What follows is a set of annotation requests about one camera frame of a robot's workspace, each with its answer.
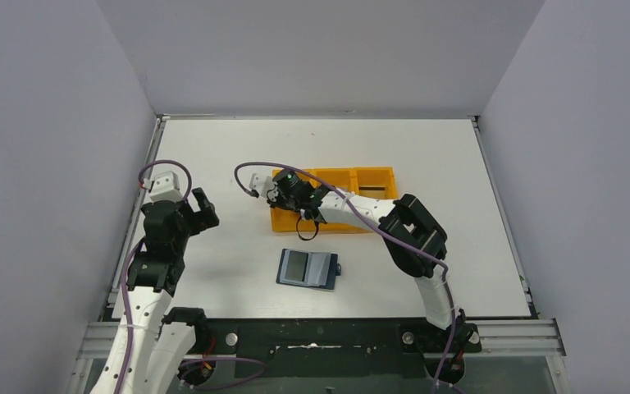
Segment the dark card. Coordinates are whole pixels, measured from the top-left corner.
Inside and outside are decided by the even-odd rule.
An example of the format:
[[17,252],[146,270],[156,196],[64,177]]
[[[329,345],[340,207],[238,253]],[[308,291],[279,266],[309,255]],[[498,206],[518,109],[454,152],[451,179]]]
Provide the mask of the dark card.
[[308,254],[291,250],[285,261],[284,279],[294,282],[303,282],[308,266]]

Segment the blue card holder wallet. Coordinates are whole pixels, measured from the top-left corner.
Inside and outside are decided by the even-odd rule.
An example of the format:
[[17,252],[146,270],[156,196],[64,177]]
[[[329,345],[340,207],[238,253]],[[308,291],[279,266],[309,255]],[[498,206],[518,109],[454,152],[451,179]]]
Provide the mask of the blue card holder wallet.
[[336,279],[341,275],[342,267],[339,263],[339,255],[330,252],[311,252],[295,250],[308,254],[308,266],[303,282],[294,282],[284,279],[285,261],[288,253],[295,249],[283,249],[279,260],[276,275],[276,283],[285,286],[297,286],[322,291],[333,291],[336,287]]

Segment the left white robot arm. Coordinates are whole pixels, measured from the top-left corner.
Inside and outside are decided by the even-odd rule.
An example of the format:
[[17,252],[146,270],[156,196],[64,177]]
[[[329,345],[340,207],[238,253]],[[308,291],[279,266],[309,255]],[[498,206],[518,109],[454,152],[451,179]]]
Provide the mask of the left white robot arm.
[[93,393],[164,393],[190,350],[210,341],[200,308],[171,307],[185,269],[190,237],[219,223],[202,188],[186,199],[152,199],[142,206],[144,235],[126,260],[123,316]]

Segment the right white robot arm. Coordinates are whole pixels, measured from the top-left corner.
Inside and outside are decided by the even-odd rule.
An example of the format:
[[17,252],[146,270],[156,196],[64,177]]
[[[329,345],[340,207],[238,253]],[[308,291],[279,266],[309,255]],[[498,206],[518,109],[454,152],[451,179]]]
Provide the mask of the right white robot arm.
[[417,197],[376,199],[357,195],[315,176],[284,168],[275,176],[254,174],[253,196],[264,198],[272,209],[296,213],[316,227],[343,224],[370,230],[382,237],[390,256],[403,273],[412,277],[425,309],[430,343],[439,350],[461,353],[473,338],[464,311],[448,282],[446,231]]

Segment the aluminium frame rail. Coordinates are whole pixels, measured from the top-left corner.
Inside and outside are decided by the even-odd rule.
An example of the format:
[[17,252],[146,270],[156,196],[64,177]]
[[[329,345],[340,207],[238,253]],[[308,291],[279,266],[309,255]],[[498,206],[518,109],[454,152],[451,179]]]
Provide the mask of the aluminium frame rail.
[[[567,393],[565,349],[553,319],[472,319],[482,351],[464,357],[456,382],[467,393]],[[359,378],[256,378],[231,382],[228,358],[218,369],[226,392],[345,392],[352,387],[372,392],[415,392],[424,378],[376,375]]]

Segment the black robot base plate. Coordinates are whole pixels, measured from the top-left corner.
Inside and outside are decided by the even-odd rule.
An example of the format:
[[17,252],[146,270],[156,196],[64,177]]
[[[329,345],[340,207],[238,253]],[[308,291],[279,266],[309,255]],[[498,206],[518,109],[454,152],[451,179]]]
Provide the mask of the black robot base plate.
[[231,382],[391,374],[456,383],[465,355],[481,351],[477,325],[465,321],[451,330],[424,318],[210,318],[174,375],[196,391],[217,389],[226,357]]

